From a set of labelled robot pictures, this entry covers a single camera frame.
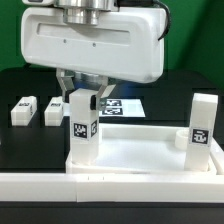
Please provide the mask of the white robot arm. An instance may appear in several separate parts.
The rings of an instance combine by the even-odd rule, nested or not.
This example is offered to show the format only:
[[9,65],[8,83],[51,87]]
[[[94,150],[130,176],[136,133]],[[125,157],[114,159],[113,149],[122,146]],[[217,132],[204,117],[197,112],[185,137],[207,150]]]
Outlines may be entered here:
[[62,91],[73,90],[66,71],[97,75],[91,107],[106,107],[110,78],[156,81],[164,68],[170,10],[160,0],[22,0],[21,52],[26,62],[57,70]]

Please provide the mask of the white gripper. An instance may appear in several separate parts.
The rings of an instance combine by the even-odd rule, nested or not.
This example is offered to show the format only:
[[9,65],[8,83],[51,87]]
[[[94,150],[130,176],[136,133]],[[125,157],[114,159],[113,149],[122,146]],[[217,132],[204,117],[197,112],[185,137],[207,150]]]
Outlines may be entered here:
[[[62,100],[68,103],[74,91],[72,71],[138,83],[156,81],[164,67],[164,27],[161,8],[124,7],[101,14],[91,26],[64,22],[61,9],[30,7],[22,16],[21,52],[28,63],[57,68]],[[102,85],[91,96],[90,109],[105,110],[114,88]]]

